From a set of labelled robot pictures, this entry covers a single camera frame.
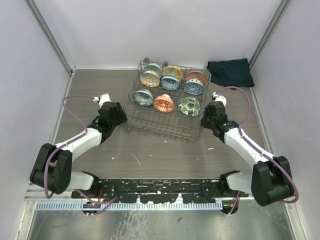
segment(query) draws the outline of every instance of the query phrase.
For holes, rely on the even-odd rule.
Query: bowl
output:
[[[140,76],[140,81],[143,83],[143,85],[151,88],[157,87],[160,84],[158,74],[152,70],[142,73]]]
[[[140,89],[136,91],[132,98],[141,107],[150,107],[154,103],[154,97],[147,89]]]
[[[192,69],[192,71],[186,75],[185,79],[186,80],[198,79],[202,82],[203,85],[205,85],[207,81],[207,77],[204,74],[204,72],[198,69]]]
[[[178,78],[179,82],[181,81],[183,76],[181,70],[177,66],[168,66],[163,70],[162,75],[163,76],[173,75],[176,78]]]
[[[204,85],[197,78],[187,80],[183,86],[183,89],[186,93],[192,95],[199,95],[205,91]]]
[[[174,75],[166,75],[161,79],[160,86],[169,91],[176,91],[180,88],[180,82]]]
[[[188,117],[198,116],[201,111],[199,101],[192,96],[181,98],[178,102],[178,109]]]
[[[144,71],[155,71],[159,79],[162,77],[162,68],[156,63],[150,63],[144,68]]]
[[[158,109],[161,112],[171,112],[174,110],[175,107],[174,101],[167,94],[158,96],[154,100],[153,105],[156,109]]]

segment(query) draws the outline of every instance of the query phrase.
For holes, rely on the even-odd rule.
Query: white scrap on table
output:
[[[138,162],[138,164],[140,165],[140,167],[141,167],[141,164],[140,164],[140,162],[139,162],[139,160],[138,160],[138,158],[133,154],[133,153],[131,153],[132,154],[132,156],[135,158],[135,160]]]

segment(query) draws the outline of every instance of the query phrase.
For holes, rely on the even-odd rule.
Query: dish rack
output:
[[[207,104],[208,85],[211,79],[210,72],[201,69],[206,76],[204,92],[200,95],[191,95],[184,91],[184,84],[186,83],[187,74],[195,69],[194,67],[175,65],[181,70],[183,77],[180,82],[180,88],[176,91],[170,91],[162,88],[161,86],[145,86],[140,82],[140,76],[144,73],[145,67],[151,63],[157,63],[162,70],[171,65],[168,62],[160,63],[150,61],[148,58],[141,60],[137,68],[138,74],[133,79],[132,86],[125,97],[125,104],[123,106],[128,118],[126,131],[131,132],[131,130],[142,130],[145,133],[152,132],[158,135],[167,135],[172,138],[182,138],[187,140],[193,140],[200,137],[203,131],[200,121],[203,117]],[[153,99],[156,99],[158,96],[163,94],[169,95],[174,102],[174,110],[171,112],[162,112],[157,110],[154,106],[142,107],[138,105],[133,100],[133,94],[140,89],[149,90],[153,95]],[[185,97],[194,97],[199,101],[201,107],[199,115],[194,117],[187,116],[178,109],[179,100]]]

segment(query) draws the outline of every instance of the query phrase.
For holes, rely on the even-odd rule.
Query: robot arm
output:
[[[128,119],[120,103],[112,102],[107,93],[94,101],[100,106],[99,116],[87,126],[87,132],[83,131],[55,145],[46,143],[40,148],[30,175],[31,183],[44,187],[46,162],[53,151],[64,146],[51,159],[55,165],[48,168],[48,190],[61,194],[65,190],[81,189],[88,196],[97,195],[100,189],[99,178],[88,172],[72,172],[72,162],[89,149],[102,144],[111,136],[116,126]]]
[[[295,194],[293,186],[284,174],[263,155],[275,160],[291,177],[288,160],[284,156],[275,157],[265,151],[243,131],[241,136],[239,125],[235,121],[228,120],[225,109],[226,99],[215,93],[212,99],[214,101],[205,108],[201,125],[211,129],[214,136],[237,151],[252,168],[252,175],[246,175],[239,171],[222,174],[219,180],[221,190],[224,193],[234,190],[250,194],[261,206],[292,197]],[[243,137],[249,140],[262,154],[253,149]]]

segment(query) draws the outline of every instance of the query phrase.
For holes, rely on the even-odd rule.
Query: gray wood surface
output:
[[[114,102],[124,104],[136,75],[136,70],[77,70],[69,95],[94,97],[109,93]],[[221,88],[210,83],[207,102],[211,100],[212,92]],[[248,88],[245,91],[251,96]],[[239,123],[248,111],[245,96],[230,89],[224,91],[223,95],[227,99],[226,113],[229,120]],[[98,105],[89,99],[69,99],[67,106],[86,124],[98,115]],[[263,146],[254,111],[243,128],[254,141]],[[56,143],[82,130],[82,125],[64,112]],[[106,142],[80,156],[72,167],[73,171],[90,172],[100,178],[219,178],[220,174],[233,170],[251,173],[238,153],[214,137],[208,129],[203,130],[199,139],[185,141],[142,131],[127,133],[124,127],[117,127]]]

